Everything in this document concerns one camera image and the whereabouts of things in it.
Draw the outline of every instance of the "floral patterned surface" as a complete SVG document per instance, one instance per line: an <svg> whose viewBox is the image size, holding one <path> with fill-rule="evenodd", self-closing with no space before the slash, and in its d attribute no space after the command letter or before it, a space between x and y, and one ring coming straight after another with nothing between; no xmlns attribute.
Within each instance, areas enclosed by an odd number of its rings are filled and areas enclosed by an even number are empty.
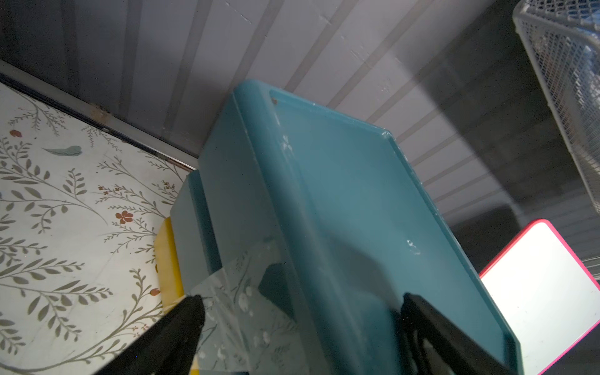
<svg viewBox="0 0 600 375"><path fill-rule="evenodd" d="M161 316L186 171L0 85L0 373L93 373Z"/></svg>

